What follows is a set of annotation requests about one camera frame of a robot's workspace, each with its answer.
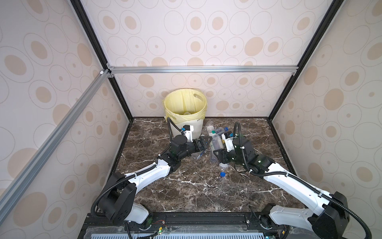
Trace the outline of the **clear bottle blue cap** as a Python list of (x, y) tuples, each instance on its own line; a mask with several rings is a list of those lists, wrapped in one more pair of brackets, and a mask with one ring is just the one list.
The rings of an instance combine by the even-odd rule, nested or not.
[(205, 154), (205, 152), (206, 151), (193, 153), (191, 157), (193, 158), (193, 160), (199, 160)]

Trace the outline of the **clear bottle purple label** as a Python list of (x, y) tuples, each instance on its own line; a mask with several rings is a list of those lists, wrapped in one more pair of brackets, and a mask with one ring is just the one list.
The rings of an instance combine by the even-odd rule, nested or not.
[(219, 163), (218, 151), (215, 152), (213, 150), (210, 151), (210, 162), (211, 163)]

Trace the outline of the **Pepsi bottle blue cap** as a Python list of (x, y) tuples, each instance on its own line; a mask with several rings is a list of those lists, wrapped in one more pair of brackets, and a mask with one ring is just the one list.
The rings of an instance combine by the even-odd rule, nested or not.
[(226, 164), (226, 163), (220, 163), (219, 164), (219, 170), (220, 170), (219, 177), (220, 177), (221, 181), (224, 181), (227, 179), (228, 169), (229, 169), (228, 164)]

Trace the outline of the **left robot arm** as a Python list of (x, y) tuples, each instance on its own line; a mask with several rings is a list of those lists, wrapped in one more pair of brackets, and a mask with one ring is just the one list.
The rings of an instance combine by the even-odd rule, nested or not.
[(193, 139), (194, 128), (191, 125), (179, 128), (170, 118), (167, 118), (167, 124), (169, 145), (149, 166), (130, 174), (114, 173), (93, 202), (92, 217), (107, 218), (115, 225), (124, 221), (143, 224), (149, 212), (134, 202), (136, 194), (156, 180), (175, 172), (184, 158), (205, 151), (212, 142), (211, 136)]

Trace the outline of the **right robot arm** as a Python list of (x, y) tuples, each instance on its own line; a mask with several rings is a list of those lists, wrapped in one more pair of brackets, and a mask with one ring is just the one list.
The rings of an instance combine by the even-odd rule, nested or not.
[(339, 193), (329, 193), (297, 177), (272, 158), (257, 154), (252, 143), (239, 135), (214, 135), (211, 150), (223, 163), (242, 165), (250, 174), (282, 188), (302, 202), (306, 209), (270, 205), (260, 221), (264, 228), (270, 223), (288, 225), (314, 232), (321, 239), (341, 239), (350, 219), (355, 219), (365, 231), (367, 239), (372, 233), (367, 224), (348, 208), (347, 198)]

